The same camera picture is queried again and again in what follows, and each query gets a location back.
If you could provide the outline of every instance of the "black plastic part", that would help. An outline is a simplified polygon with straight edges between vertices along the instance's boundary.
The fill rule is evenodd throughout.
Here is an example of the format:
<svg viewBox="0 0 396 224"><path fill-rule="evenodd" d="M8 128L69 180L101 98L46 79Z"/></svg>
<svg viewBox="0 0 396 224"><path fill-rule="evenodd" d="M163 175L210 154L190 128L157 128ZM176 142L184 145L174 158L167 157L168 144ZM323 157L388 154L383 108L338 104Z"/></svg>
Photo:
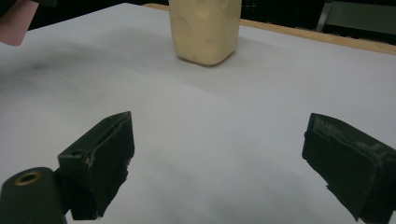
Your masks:
<svg viewBox="0 0 396 224"><path fill-rule="evenodd" d="M32 0L34 2L37 2L40 5L46 6L46 7L56 7L58 4L57 0Z"/></svg>
<svg viewBox="0 0 396 224"><path fill-rule="evenodd" d="M131 113L103 119L58 156L64 211L74 220L102 217L128 175L134 155Z"/></svg>
<svg viewBox="0 0 396 224"><path fill-rule="evenodd" d="M339 119L312 114L303 158L356 220L389 223L396 199L393 148Z"/></svg>
<svg viewBox="0 0 396 224"><path fill-rule="evenodd" d="M0 197L0 223L66 223L51 169L26 170L4 183Z"/></svg>

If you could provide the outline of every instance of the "white table surface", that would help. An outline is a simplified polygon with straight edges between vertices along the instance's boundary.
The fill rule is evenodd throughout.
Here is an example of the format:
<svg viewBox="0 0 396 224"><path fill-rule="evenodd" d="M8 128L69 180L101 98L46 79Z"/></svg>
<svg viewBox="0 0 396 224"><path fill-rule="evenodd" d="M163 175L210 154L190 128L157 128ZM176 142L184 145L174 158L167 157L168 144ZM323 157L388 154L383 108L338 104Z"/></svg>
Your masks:
<svg viewBox="0 0 396 224"><path fill-rule="evenodd" d="M131 110L129 177L99 221L355 223L302 159L312 112L396 147L396 57L241 27L219 66L178 59L168 12L119 5L0 45L0 182Z"/></svg>

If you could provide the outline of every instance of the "table edge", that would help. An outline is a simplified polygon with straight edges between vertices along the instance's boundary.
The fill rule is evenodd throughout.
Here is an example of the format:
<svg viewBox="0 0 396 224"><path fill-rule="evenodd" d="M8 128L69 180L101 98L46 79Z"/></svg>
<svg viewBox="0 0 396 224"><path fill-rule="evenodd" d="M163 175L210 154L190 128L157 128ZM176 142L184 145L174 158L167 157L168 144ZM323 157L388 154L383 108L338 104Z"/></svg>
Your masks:
<svg viewBox="0 0 396 224"><path fill-rule="evenodd" d="M169 6L164 6L164 5L155 4L155 3L148 3L148 4L143 5L143 7L150 7L150 8L160 9L160 10L169 10ZM353 39L353 38L342 37L342 36L338 36L338 35L328 35L328 34L323 34L323 33L318 33L318 32L313 32L313 31L306 31L306 30L289 28L289 27L280 26L280 25L259 22L259 21L249 21L249 20L241 19L240 24L243 26L248 26L248 27L252 27L252 28L277 32L277 33L281 33L284 35L298 36L298 37L316 40L316 41L320 41L320 42L324 42L324 43L330 43L330 44L350 47L353 49L365 49L365 50L370 50L370 51L379 52L379 53L396 55L396 46L392 46L390 44L385 44L385 43L380 43L380 42L374 42L374 41L363 40L363 39Z"/></svg>

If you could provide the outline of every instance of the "screw hole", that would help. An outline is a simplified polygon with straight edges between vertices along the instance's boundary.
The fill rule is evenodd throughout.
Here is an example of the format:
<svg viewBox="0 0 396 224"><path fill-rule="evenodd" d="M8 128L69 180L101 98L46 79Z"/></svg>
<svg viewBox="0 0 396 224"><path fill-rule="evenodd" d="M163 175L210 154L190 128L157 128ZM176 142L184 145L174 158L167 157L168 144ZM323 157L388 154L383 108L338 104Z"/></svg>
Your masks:
<svg viewBox="0 0 396 224"><path fill-rule="evenodd" d="M41 173L36 171L30 172L18 177L18 179L15 180L15 184L18 186L28 185L37 181L40 177L41 177Z"/></svg>

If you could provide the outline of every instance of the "beige object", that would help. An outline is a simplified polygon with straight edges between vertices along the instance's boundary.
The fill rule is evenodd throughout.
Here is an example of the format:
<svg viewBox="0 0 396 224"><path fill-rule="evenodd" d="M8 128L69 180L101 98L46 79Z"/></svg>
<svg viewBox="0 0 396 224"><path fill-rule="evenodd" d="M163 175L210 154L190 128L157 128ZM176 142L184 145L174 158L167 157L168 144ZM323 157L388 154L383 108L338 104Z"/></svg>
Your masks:
<svg viewBox="0 0 396 224"><path fill-rule="evenodd" d="M0 42L19 46L30 22L35 15L38 3L30 0L18 0L6 14L0 18Z"/></svg>
<svg viewBox="0 0 396 224"><path fill-rule="evenodd" d="M238 40L242 0L169 0L177 56L204 65L220 63Z"/></svg>

